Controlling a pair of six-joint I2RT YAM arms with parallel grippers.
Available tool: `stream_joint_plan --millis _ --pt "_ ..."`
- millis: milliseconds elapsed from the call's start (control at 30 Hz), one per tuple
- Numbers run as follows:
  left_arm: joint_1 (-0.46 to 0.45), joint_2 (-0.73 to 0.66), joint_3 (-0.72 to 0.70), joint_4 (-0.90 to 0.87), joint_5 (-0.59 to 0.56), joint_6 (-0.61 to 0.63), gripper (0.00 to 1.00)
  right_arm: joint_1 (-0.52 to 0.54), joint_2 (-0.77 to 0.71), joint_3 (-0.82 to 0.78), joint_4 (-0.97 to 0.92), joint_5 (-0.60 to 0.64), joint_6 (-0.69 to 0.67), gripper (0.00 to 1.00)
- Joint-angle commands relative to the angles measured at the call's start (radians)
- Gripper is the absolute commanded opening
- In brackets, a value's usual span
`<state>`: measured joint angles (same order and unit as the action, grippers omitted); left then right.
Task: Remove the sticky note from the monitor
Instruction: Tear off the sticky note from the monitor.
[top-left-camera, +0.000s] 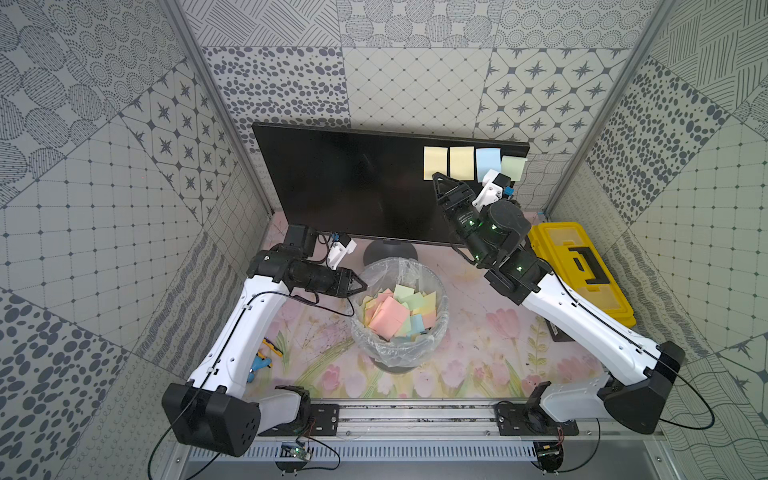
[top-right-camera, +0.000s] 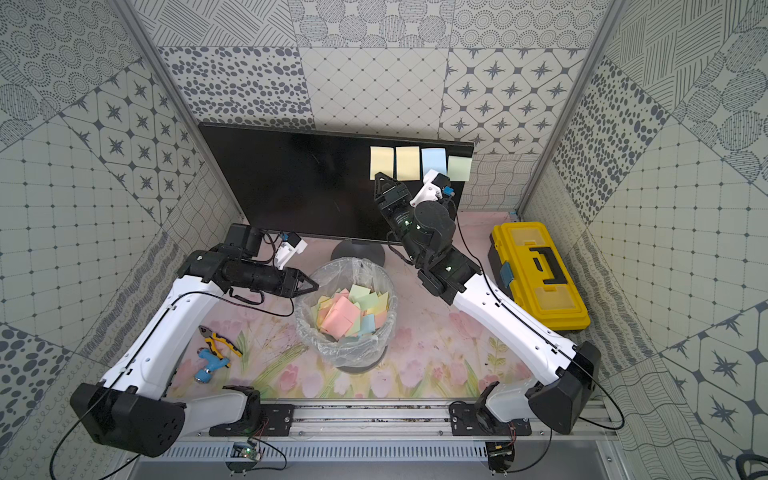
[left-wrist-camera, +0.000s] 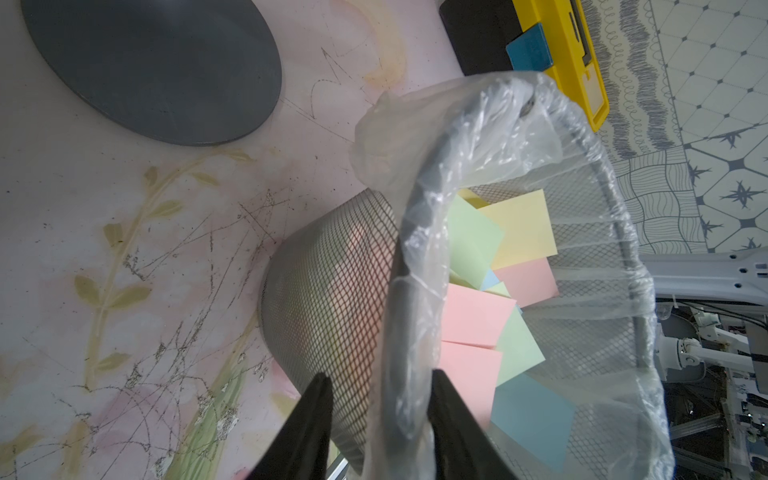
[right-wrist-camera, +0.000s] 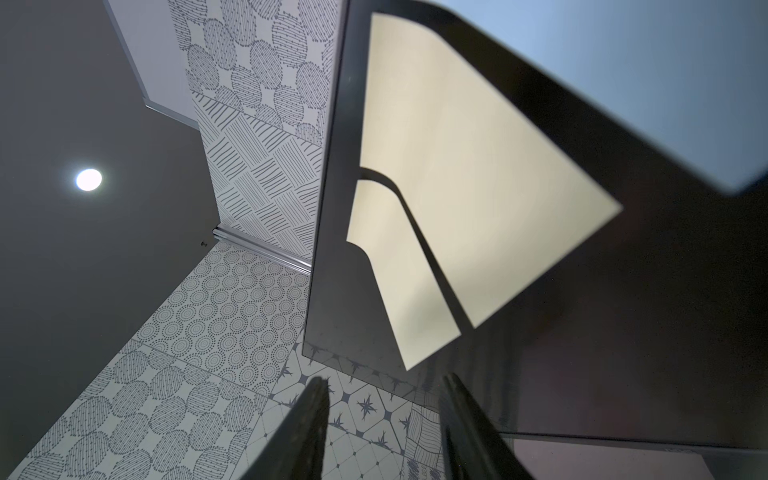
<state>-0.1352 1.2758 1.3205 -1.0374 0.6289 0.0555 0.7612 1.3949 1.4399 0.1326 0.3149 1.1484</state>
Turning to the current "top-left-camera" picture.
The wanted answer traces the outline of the green sticky note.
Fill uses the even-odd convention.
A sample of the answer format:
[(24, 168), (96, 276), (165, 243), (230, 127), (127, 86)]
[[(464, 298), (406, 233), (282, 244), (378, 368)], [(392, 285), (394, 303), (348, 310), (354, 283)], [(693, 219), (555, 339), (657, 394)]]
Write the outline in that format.
[(501, 173), (512, 182), (518, 182), (522, 178), (526, 161), (526, 157), (504, 155), (501, 158)]

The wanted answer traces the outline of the orange-yellow sticky note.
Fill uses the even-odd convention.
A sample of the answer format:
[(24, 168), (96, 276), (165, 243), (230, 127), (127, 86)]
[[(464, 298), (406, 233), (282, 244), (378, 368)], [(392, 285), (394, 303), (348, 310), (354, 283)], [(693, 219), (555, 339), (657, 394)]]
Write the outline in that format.
[(435, 173), (448, 174), (447, 147), (425, 146), (423, 149), (423, 179), (432, 180)]

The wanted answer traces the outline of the blue sticky note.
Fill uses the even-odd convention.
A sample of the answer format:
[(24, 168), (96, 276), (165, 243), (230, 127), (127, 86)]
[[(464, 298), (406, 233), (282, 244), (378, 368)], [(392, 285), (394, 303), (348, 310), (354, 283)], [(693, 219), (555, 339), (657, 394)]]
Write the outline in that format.
[(477, 180), (482, 182), (491, 170), (500, 173), (501, 158), (500, 148), (477, 148), (475, 150)]

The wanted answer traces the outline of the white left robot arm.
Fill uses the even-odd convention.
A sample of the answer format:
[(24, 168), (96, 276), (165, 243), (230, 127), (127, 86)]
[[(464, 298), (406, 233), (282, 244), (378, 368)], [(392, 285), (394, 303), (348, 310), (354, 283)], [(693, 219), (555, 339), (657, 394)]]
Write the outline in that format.
[(179, 443), (241, 456), (260, 434), (290, 436), (309, 429), (311, 399), (306, 390), (280, 386), (257, 401), (243, 396), (269, 327), (284, 303), (293, 299), (294, 289), (350, 299), (367, 288), (354, 271), (340, 265), (355, 250), (355, 241), (344, 233), (333, 234), (325, 257), (315, 260), (318, 237), (311, 227), (292, 225), (283, 242), (255, 255), (218, 339), (189, 379), (170, 384), (162, 397), (169, 430)]

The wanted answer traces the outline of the yellow sticky note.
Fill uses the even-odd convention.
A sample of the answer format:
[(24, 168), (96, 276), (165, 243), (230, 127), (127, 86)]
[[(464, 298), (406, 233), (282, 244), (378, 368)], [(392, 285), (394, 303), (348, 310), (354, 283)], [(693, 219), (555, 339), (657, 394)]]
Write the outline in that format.
[(451, 177), (460, 181), (475, 179), (475, 148), (472, 146), (451, 147), (449, 150)]

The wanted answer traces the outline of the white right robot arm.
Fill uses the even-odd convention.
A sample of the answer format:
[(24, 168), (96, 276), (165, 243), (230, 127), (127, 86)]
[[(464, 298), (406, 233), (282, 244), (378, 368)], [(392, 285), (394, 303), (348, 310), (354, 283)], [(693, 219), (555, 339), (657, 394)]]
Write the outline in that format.
[(558, 423), (609, 419), (636, 433), (653, 433), (683, 350), (632, 331), (567, 286), (547, 261), (524, 247), (531, 225), (504, 194), (476, 195), (442, 173), (432, 181), (437, 206), (459, 240), (454, 251), (482, 270), (493, 290), (563, 330), (604, 367), (592, 381), (537, 386), (530, 409)]

